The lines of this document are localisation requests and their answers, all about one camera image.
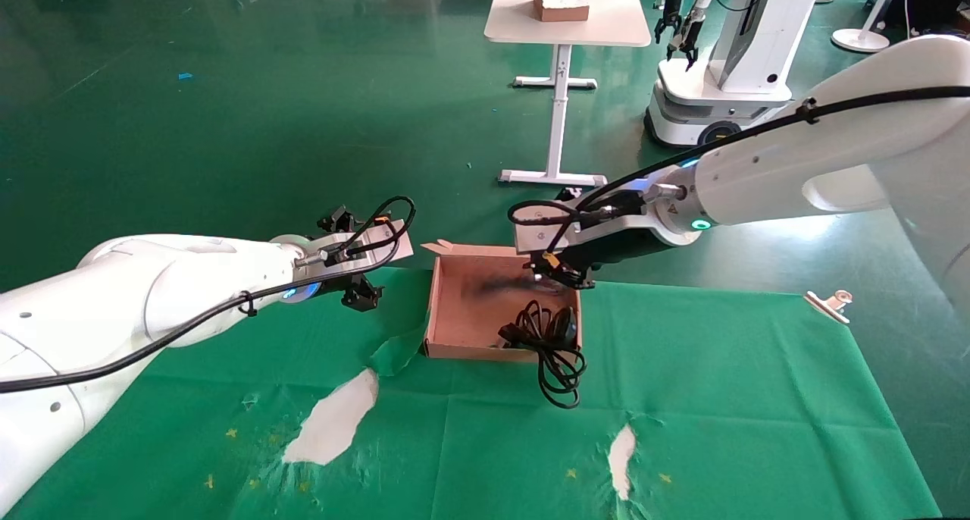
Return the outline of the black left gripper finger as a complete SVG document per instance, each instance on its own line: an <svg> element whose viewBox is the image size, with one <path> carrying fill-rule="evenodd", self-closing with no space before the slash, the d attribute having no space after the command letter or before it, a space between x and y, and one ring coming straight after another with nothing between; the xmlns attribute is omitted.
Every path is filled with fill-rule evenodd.
<svg viewBox="0 0 970 520"><path fill-rule="evenodd" d="M350 276L343 289L342 305L355 312L370 312L378 307L383 286L375 287L364 274Z"/></svg>
<svg viewBox="0 0 970 520"><path fill-rule="evenodd" d="M357 229L357 218L345 205L340 205L318 219L316 227L325 234L350 233Z"/></svg>

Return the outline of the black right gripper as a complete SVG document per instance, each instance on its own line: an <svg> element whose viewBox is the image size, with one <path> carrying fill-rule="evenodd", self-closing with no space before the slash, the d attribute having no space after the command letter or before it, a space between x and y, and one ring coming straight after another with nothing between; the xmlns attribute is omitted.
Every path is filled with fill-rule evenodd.
<svg viewBox="0 0 970 520"><path fill-rule="evenodd" d="M581 188L562 188L559 201L574 201L582 195ZM668 249L669 245L651 227L620 227L617 232L609 232L606 225L582 227L575 243L565 247L564 252L531 253L530 271L537 280L554 281L573 290L589 290L596 285L593 272L603 265Z"/></svg>

